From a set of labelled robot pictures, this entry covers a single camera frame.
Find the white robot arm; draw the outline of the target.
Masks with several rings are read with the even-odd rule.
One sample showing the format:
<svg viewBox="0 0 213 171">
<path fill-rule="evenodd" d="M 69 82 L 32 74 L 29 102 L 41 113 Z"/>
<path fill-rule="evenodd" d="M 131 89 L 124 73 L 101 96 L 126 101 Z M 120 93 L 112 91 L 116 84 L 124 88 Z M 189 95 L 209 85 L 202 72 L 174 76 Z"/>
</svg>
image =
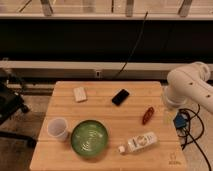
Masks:
<svg viewBox="0 0 213 171">
<path fill-rule="evenodd" d="M 164 104 L 170 109 L 179 108 L 191 99 L 213 114 L 213 86 L 207 83 L 210 76 L 210 68 L 203 62 L 171 70 L 167 75 L 168 86 L 162 94 Z"/>
</svg>

